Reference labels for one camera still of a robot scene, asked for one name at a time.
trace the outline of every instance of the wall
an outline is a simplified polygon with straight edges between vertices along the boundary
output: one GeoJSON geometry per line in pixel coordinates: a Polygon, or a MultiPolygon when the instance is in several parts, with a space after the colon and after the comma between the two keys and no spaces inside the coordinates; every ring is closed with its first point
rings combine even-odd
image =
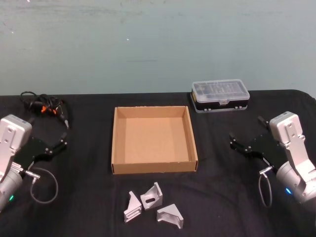
{"type": "Polygon", "coordinates": [[[0,94],[248,89],[316,95],[314,0],[0,0],[0,94]]]}

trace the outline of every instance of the slotted hole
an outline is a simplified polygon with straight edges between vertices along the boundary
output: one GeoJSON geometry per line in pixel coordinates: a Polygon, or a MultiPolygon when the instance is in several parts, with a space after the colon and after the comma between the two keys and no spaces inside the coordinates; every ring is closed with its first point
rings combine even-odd
{"type": "Polygon", "coordinates": [[[154,199],[154,198],[150,198],[150,199],[147,199],[146,200],[146,203],[151,203],[151,202],[153,202],[153,201],[155,201],[156,199],[154,199]]]}

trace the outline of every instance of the black tablecloth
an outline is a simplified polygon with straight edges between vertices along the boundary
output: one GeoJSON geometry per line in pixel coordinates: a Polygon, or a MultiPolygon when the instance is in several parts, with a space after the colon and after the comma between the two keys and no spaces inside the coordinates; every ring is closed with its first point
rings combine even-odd
{"type": "MultiPolygon", "coordinates": [[[[249,161],[230,149],[229,132],[242,141],[265,133],[257,116],[266,119],[291,111],[299,115],[310,159],[316,163],[316,102],[296,90],[251,91],[246,111],[197,114],[188,93],[65,95],[74,115],[68,149],[52,162],[40,162],[59,182],[58,198],[35,203],[31,180],[0,213],[1,237],[139,237],[139,236],[315,236],[315,215],[299,205],[270,175],[273,205],[266,209],[258,192],[261,161],[249,161]],[[197,172],[112,175],[111,147],[116,106],[188,105],[196,140],[197,172]],[[156,209],[125,224],[128,192],[145,193],[154,182],[163,192],[163,206],[175,203],[184,228],[156,221],[156,209]]],[[[0,117],[28,119],[18,97],[0,97],[0,117]]],[[[37,118],[33,135],[54,143],[65,131],[56,118],[37,118]]],[[[39,198],[54,194],[49,178],[39,198]]]]}

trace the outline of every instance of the black table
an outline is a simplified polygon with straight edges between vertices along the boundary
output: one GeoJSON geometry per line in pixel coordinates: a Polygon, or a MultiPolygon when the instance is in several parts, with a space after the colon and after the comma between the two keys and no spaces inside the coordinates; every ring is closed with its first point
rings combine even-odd
{"type": "MultiPolygon", "coordinates": [[[[316,163],[316,102],[300,91],[251,91],[246,111],[197,114],[188,93],[65,95],[74,114],[68,149],[52,162],[38,163],[56,175],[59,196],[35,203],[26,178],[15,200],[0,214],[1,237],[297,237],[315,236],[315,215],[299,205],[271,175],[273,205],[266,209],[257,182],[261,161],[246,160],[230,149],[229,132],[242,141],[265,133],[257,116],[271,119],[285,111],[300,116],[310,159],[316,163]],[[194,173],[112,175],[114,107],[189,105],[199,166],[194,173]],[[156,209],[125,224],[128,192],[145,193],[154,182],[163,206],[175,203],[184,228],[156,221],[156,209]]],[[[0,118],[28,119],[16,96],[0,97],[0,118]]],[[[65,131],[55,118],[38,118],[33,134],[52,144],[65,131]]],[[[53,181],[41,184],[40,198],[54,193],[53,181]]]]}

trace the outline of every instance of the open cardboard box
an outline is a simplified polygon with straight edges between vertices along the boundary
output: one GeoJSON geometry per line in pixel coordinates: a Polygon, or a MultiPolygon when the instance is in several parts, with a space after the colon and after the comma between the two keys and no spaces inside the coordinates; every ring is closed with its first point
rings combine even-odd
{"type": "Polygon", "coordinates": [[[113,174],[196,171],[197,167],[187,106],[115,108],[113,174]]]}

